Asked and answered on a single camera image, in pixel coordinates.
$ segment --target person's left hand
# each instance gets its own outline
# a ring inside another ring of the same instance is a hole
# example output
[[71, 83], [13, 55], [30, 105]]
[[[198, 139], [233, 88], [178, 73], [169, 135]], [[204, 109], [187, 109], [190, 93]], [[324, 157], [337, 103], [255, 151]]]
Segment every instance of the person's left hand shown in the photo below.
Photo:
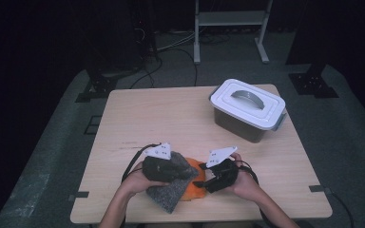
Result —
[[169, 183], [151, 181], [142, 172], [142, 162], [139, 162], [129, 173], [128, 177], [121, 183], [120, 189], [126, 191], [130, 197], [143, 192], [151, 186], [167, 186]]

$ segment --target gray carpet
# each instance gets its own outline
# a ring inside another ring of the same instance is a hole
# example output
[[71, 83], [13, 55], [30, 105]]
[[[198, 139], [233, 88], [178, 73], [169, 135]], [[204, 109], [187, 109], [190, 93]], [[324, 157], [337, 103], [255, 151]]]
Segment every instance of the gray carpet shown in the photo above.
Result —
[[[260, 61], [255, 34], [230, 35], [217, 45], [202, 45], [202, 62], [197, 66], [197, 86], [217, 86], [235, 78], [249, 84], [274, 84], [286, 102], [295, 128], [322, 185], [336, 192], [348, 206], [355, 227], [365, 227], [365, 110], [345, 78], [327, 66], [322, 76], [339, 98], [316, 99], [298, 95], [288, 74], [305, 72], [308, 66], [287, 66], [285, 61], [294, 33], [267, 33], [265, 49], [271, 60]], [[158, 47], [182, 39], [159, 35]], [[192, 55], [191, 45], [178, 47]], [[195, 68], [180, 50], [162, 52], [162, 67], [152, 74], [155, 87], [193, 86]], [[159, 65], [153, 58], [148, 71]], [[123, 78], [117, 89], [129, 88], [144, 76], [143, 70]], [[82, 179], [94, 135], [85, 135], [91, 116], [101, 115], [106, 99], [75, 103], [88, 82], [85, 71], [75, 75], [38, 142], [28, 166], [0, 214], [0, 227], [88, 227], [69, 220], [72, 198]], [[148, 77], [134, 88], [151, 87]], [[344, 208], [328, 196], [333, 215], [310, 219], [315, 227], [350, 227]]]

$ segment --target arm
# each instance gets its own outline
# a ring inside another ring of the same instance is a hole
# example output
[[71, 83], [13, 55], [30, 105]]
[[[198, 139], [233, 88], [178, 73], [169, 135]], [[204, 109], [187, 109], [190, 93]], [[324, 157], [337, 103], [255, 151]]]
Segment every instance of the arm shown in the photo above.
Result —
[[129, 176], [121, 183], [114, 194], [106, 213], [100, 222], [100, 228], [118, 228], [124, 220], [126, 207], [129, 200], [137, 193], [143, 192], [151, 186], [165, 186], [167, 183], [150, 181], [142, 170], [142, 163], [138, 163]]
[[[232, 157], [238, 161], [237, 166], [242, 166], [239, 154], [233, 153]], [[265, 216], [276, 226], [298, 228], [295, 222], [257, 185], [249, 173], [240, 171], [236, 182], [227, 187], [226, 190], [233, 192], [240, 198], [256, 203]]]

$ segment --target orange cloth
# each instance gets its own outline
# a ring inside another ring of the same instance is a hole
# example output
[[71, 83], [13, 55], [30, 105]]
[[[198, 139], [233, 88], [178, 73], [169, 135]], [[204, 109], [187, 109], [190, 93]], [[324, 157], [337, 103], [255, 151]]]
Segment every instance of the orange cloth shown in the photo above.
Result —
[[185, 192], [183, 193], [181, 197], [181, 201], [190, 201], [192, 199], [198, 199], [198, 198], [204, 198], [206, 195], [206, 189], [205, 188], [199, 188], [192, 183], [193, 181], [205, 181], [205, 171], [202, 170], [199, 166], [200, 161], [196, 161], [191, 158], [185, 158], [186, 161], [191, 165], [192, 167], [196, 168], [199, 172], [199, 175], [193, 179], [191, 182], [188, 183], [188, 186], [185, 189]]

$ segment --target white shelf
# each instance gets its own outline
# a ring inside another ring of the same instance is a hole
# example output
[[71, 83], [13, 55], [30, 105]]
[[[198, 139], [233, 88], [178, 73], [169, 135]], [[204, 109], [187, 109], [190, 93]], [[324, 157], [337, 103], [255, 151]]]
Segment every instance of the white shelf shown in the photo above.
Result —
[[200, 12], [199, 26], [262, 25], [264, 10]]

